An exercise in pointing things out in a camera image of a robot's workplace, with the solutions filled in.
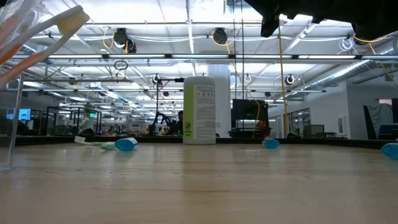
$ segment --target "black cable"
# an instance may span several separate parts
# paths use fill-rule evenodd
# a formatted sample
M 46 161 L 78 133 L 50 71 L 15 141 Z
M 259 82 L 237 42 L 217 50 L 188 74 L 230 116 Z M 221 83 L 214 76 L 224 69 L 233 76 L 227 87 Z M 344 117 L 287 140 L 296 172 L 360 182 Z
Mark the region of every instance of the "black cable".
M 232 12 L 233 12 L 233 15 L 235 15 L 235 2 L 232 3 Z M 233 25 L 234 25 L 234 31 L 233 31 L 233 33 L 234 33 L 234 54 L 235 54 L 235 64 L 234 64 L 234 69 L 235 69 L 235 103 L 233 104 L 233 109 L 234 109 L 234 114 L 237 115 L 238 104 L 236 103 L 236 91 L 237 91 L 237 88 L 238 88 L 238 85 L 237 85 L 238 84 L 238 73 L 236 71 L 237 61 L 236 61 L 235 17 L 233 17 Z M 237 119 L 235 120 L 235 124 L 236 124 L 236 129 L 239 129 L 238 120 Z
M 243 27 L 243 0 L 241 0 L 241 14 L 242 14 L 242 99 L 244 100 L 244 27 Z

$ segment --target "white column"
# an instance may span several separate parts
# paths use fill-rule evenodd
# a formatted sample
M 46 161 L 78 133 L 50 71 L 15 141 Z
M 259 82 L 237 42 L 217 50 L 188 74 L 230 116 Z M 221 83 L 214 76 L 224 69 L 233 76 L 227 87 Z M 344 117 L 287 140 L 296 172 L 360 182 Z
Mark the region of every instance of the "white column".
M 216 88 L 216 133 L 229 138 L 231 130 L 231 84 L 228 65 L 209 65 L 207 75 L 214 79 Z

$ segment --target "ceiling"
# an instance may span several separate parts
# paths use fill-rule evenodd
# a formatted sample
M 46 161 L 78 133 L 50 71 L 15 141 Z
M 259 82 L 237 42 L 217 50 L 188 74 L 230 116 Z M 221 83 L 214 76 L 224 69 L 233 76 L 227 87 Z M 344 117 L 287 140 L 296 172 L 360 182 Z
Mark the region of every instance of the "ceiling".
M 127 28 L 127 34 L 137 46 L 138 54 L 279 54 L 279 39 L 277 32 L 266 39 L 260 37 L 262 17 L 253 9 L 245 8 L 243 13 L 237 9 L 235 16 L 228 11 L 224 12 L 223 0 L 51 0 L 44 1 L 47 14 L 40 14 L 40 21 L 51 15 L 56 15 L 76 5 L 83 6 L 85 12 L 90 16 L 90 21 L 83 26 L 56 54 L 124 54 L 123 50 L 117 47 L 107 49 L 104 46 L 111 45 L 112 33 L 117 27 Z M 211 33 L 216 27 L 225 29 L 228 35 L 226 46 L 216 45 L 211 38 Z M 311 25 L 308 16 L 298 15 L 294 20 L 285 19 L 281 27 L 281 45 L 283 54 L 292 55 L 346 55 L 355 54 L 354 48 L 359 54 L 369 53 L 367 45 L 354 45 L 352 39 L 346 40 L 347 35 L 353 34 L 351 25 L 346 22 L 323 21 L 320 24 Z M 25 45 L 32 49 L 52 45 L 60 36 L 56 27 L 52 27 L 36 35 Z M 377 43 L 382 45 L 388 42 L 390 37 Z M 180 78 L 192 75 L 203 75 L 207 73 L 207 66 L 216 63 L 214 60 L 151 60 L 148 66 L 147 60 L 127 60 L 129 68 L 125 71 L 114 71 L 115 60 L 75 60 L 74 63 L 87 63 L 91 66 L 60 66 L 61 63 L 72 63 L 70 60 L 53 60 L 59 62 L 45 68 L 35 66 L 29 69 L 29 78 L 37 80 L 43 78 L 47 69 L 47 77 L 50 79 L 68 79 L 75 77 L 79 80 L 89 79 L 98 82 L 69 85 L 65 82 L 42 83 L 42 87 L 49 89 L 90 89 L 93 86 L 107 89 L 151 89 L 154 88 L 152 79 L 155 74 L 161 78 Z M 228 63 L 232 75 L 235 75 L 234 61 Z M 346 62 L 325 61 L 319 63 L 287 62 L 283 65 L 284 73 L 292 74 L 300 82 L 310 82 L 317 76 Z M 272 63 L 264 63 L 260 60 L 237 63 L 235 65 L 237 75 L 243 78 L 250 75 L 251 81 L 246 84 L 250 90 L 264 90 L 281 88 L 280 63 L 275 60 Z M 126 76 L 132 83 L 101 83 L 100 79 L 123 79 Z M 165 88 L 179 89 L 182 83 L 170 82 Z M 153 104 L 153 93 L 143 92 L 116 92 L 120 98 L 142 105 Z M 62 96 L 70 96 L 75 93 L 61 93 Z M 257 99 L 266 99 L 264 93 L 253 93 Z M 98 97 L 96 92 L 78 93 L 81 98 L 88 98 L 90 102 L 122 103 L 120 99 L 114 100 L 109 96 Z M 166 99 L 179 99 L 183 96 L 176 92 L 170 92 Z M 70 102 L 85 103 L 68 99 Z M 171 101 L 164 101 L 164 109 L 175 114 L 180 110 L 178 106 L 172 106 Z

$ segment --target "table surface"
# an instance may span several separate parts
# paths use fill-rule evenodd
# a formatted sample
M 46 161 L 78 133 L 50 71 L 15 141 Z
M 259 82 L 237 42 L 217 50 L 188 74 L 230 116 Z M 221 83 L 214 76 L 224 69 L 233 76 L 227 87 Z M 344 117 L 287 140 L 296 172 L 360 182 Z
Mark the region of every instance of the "table surface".
M 16 149 L 0 223 L 397 223 L 398 162 L 317 145 Z

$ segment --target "monitor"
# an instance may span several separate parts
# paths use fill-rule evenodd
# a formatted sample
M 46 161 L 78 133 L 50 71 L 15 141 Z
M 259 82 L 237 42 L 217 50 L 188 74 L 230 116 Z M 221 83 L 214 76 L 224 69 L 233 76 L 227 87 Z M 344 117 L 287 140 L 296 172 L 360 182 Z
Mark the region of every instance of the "monitor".
M 19 110 L 19 121 L 30 121 L 30 109 L 20 109 Z M 9 108 L 7 109 L 7 114 L 6 114 L 7 119 L 14 119 L 14 108 Z
M 268 120 L 268 107 L 264 100 L 233 99 L 231 117 L 236 120 Z

